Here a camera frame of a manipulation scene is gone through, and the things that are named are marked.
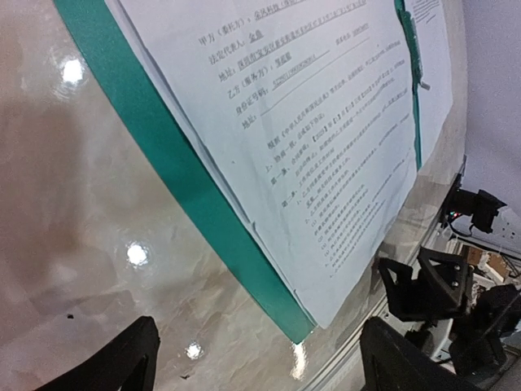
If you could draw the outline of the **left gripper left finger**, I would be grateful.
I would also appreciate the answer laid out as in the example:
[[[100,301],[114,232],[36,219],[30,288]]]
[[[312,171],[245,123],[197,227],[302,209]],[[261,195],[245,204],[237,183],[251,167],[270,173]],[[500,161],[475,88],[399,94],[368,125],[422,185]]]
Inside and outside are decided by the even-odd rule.
[[[72,370],[40,390],[153,390],[160,337],[155,320],[141,316]]]

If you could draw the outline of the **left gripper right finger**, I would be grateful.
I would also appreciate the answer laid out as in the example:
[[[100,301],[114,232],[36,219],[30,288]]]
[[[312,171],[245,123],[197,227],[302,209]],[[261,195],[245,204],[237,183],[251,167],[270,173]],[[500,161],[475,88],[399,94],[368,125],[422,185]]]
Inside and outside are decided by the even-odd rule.
[[[366,390],[477,390],[434,363],[379,317],[365,321],[360,347]]]

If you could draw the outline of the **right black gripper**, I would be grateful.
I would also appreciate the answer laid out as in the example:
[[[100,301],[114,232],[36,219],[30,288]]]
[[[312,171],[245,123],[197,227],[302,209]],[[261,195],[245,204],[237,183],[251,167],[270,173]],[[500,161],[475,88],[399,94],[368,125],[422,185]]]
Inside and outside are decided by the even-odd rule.
[[[520,322],[520,291],[500,285],[483,292],[471,310],[473,270],[461,255],[420,248],[418,276],[411,266],[390,258],[378,270],[389,311],[400,320],[444,320],[460,314],[449,346],[453,368],[462,377],[491,377],[506,363],[501,340]]]

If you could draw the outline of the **printed paper sheet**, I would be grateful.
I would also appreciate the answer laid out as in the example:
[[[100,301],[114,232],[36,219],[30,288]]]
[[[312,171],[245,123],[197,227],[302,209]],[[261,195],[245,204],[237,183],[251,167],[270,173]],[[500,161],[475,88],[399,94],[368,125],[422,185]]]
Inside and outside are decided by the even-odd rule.
[[[241,223],[328,327],[417,176],[392,1],[110,1]]]
[[[405,7],[414,21],[422,66],[418,103],[421,159],[426,163],[453,105],[449,41],[441,0],[406,1]]]

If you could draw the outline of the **green file folder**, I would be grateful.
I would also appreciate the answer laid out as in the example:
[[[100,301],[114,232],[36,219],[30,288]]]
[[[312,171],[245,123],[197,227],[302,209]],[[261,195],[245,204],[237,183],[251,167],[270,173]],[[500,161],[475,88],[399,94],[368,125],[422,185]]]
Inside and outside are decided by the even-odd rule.
[[[315,327],[199,158],[108,8],[56,7],[103,92],[203,237],[278,328],[301,342]]]

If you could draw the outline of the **folder spine metal clip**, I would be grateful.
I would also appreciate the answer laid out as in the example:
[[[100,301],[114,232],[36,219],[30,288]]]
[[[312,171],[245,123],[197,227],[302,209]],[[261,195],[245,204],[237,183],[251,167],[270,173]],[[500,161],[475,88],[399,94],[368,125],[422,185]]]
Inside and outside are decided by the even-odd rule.
[[[424,90],[430,90],[431,87],[423,80],[423,69],[418,43],[418,33],[416,30],[414,18],[412,14],[406,9],[404,0],[395,0],[394,5],[409,48],[414,85],[416,87],[420,86]]]

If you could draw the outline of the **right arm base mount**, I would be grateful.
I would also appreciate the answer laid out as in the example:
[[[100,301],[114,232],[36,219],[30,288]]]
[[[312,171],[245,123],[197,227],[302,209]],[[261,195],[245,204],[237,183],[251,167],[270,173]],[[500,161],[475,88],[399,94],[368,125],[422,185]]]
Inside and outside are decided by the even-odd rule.
[[[441,205],[439,223],[442,228],[448,226],[461,237],[471,237],[474,228],[492,234],[493,221],[503,207],[506,203],[482,189],[477,193],[462,189],[462,174],[459,173]],[[453,223],[463,216],[471,218],[468,234],[453,228]]]

